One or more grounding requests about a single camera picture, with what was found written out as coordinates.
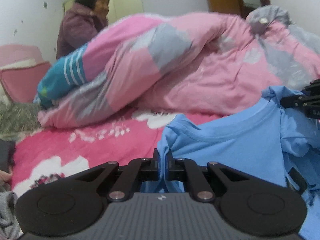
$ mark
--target purple coat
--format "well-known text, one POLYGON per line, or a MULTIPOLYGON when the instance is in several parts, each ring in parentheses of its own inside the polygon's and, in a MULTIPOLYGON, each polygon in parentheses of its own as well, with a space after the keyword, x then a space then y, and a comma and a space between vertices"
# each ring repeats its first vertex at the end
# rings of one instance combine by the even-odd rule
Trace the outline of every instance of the purple coat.
POLYGON ((70 54, 94 38, 108 20, 102 20, 87 6, 74 3, 63 18, 57 41, 57 59, 70 54))

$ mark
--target pink bed sheet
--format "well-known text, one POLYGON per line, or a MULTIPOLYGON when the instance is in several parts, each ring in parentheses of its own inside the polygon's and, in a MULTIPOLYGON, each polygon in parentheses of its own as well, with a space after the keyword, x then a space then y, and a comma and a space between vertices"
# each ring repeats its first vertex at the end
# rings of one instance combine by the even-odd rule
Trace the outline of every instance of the pink bed sheet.
MULTIPOLYGON (((12 189, 21 196, 51 175, 66 177, 108 161, 127 165, 135 158, 152 157, 164 127, 176 115, 127 108, 94 126, 35 133, 16 147, 12 189)), ((187 117, 196 124, 219 118, 187 117)))

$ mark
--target blue fabric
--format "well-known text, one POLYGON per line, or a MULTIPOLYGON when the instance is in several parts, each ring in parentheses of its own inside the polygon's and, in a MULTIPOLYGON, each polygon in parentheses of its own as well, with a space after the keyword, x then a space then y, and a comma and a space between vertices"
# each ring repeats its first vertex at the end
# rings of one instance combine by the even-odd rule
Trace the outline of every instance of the blue fabric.
POLYGON ((295 167, 308 183, 302 195, 308 216, 300 235, 319 240, 320 132, 315 120, 280 106, 282 97, 300 93, 283 86, 269 87, 255 106, 198 126, 178 115, 158 142, 160 181, 144 184, 143 190, 184 192, 181 182, 165 180, 164 159, 169 149, 174 158, 192 159, 202 166, 217 161, 284 187, 285 177, 292 181, 288 172, 295 167))
POLYGON ((36 102, 40 102, 45 108, 52 107, 53 100, 58 100, 73 88, 87 83, 82 62, 87 46, 88 44, 85 44, 68 56, 60 58, 48 70, 38 84, 36 102))

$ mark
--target white stripe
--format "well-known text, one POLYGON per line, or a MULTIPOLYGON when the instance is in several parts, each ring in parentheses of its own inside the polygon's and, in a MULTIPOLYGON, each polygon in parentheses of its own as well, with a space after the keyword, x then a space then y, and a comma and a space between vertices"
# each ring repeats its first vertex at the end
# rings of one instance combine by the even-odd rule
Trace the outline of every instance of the white stripe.
POLYGON ((81 50, 79 51, 79 54, 78 54, 78 57, 77 57, 77 60, 76 60, 77 72, 78 72, 78 76, 79 76, 82 84, 84 84, 84 78, 82 77, 81 72, 80 72, 79 59, 80 59, 81 53, 82 53, 83 51, 84 51, 84 49, 81 49, 81 50))
POLYGON ((72 62, 73 62, 73 57, 75 56, 75 54, 76 54, 76 52, 73 53, 72 56, 71 56, 71 60, 70 60, 70 65, 69 65, 69 67, 70 67, 70 74, 71 74, 72 80, 73 80, 73 82, 78 86, 79 84, 78 84, 78 82, 77 82, 77 80, 76 80, 76 78, 75 78, 75 75, 74 75, 74 73, 73 73, 73 70, 72 70, 72 62))
POLYGON ((66 57, 66 59, 64 60, 64 77, 66 78, 66 81, 68 83, 69 86, 71 86, 68 75, 67 75, 67 61, 68 61, 68 57, 66 57))

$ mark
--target person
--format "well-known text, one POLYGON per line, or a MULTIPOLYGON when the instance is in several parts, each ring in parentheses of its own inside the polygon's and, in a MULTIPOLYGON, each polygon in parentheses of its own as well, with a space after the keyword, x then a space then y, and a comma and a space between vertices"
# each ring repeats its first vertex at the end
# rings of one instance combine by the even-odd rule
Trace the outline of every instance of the person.
POLYGON ((78 49, 108 26, 109 0, 75 0, 63 18, 57 41, 57 60, 78 49))

